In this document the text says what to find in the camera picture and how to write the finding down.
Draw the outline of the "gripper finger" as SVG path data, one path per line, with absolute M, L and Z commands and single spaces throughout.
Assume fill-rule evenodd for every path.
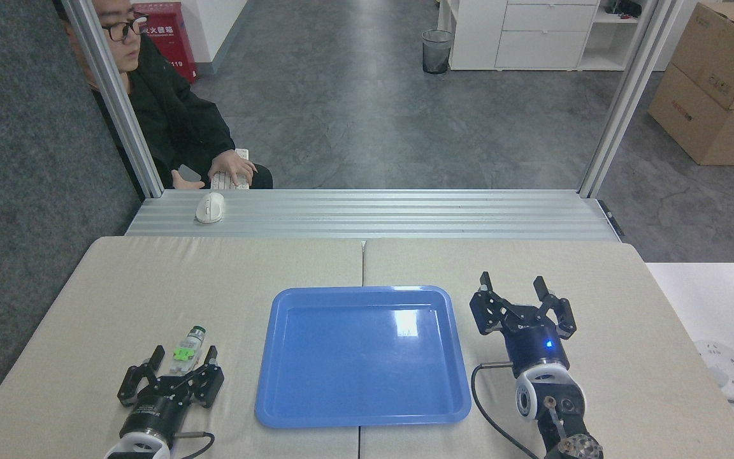
M 559 298 L 548 290 L 542 276 L 536 276 L 533 282 L 534 289 L 540 300 L 540 306 L 534 314 L 538 323 L 547 322 L 547 313 L 554 311 L 557 319 L 556 331 L 561 339 L 569 339 L 577 330 L 573 311 L 567 298 Z
M 210 346 L 203 364 L 183 377 L 176 377 L 173 392 L 186 402 L 194 398 L 201 407 L 210 409 L 223 382 L 224 373 L 217 363 L 217 348 Z
M 139 384 L 143 378 L 147 380 L 147 383 L 154 386 L 157 380 L 157 370 L 164 356 L 165 349 L 163 346 L 157 346 L 150 358 L 147 358 L 140 365 L 132 365 L 126 370 L 122 384 L 120 384 L 119 393 L 117 394 L 117 398 L 119 398 L 120 404 L 123 407 L 130 407 L 136 403 Z
M 522 308 L 493 291 L 489 272 L 481 273 L 480 287 L 471 299 L 471 311 L 481 335 L 504 329 L 515 331 L 522 324 Z

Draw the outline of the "person's right hand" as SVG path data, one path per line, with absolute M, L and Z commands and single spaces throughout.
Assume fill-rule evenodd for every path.
M 191 181 L 184 179 L 178 170 L 171 170 L 172 186 L 181 191 L 195 191 L 203 189 L 206 184 L 202 180 Z

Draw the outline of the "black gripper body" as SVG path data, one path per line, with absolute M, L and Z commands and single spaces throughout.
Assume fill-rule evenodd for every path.
M 122 427 L 122 436 L 141 432 L 172 441 L 180 431 L 192 390 L 186 382 L 157 382 L 139 392 L 137 403 Z
M 550 319 L 543 319 L 539 324 L 507 320 L 504 322 L 504 339 L 515 375 L 545 363 L 558 363 L 569 369 L 569 360 L 556 325 Z

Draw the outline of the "person's left hand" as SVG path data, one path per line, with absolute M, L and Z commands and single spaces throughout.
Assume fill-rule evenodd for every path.
M 247 156 L 228 149 L 212 160 L 210 189 L 248 189 L 254 185 L 257 168 Z

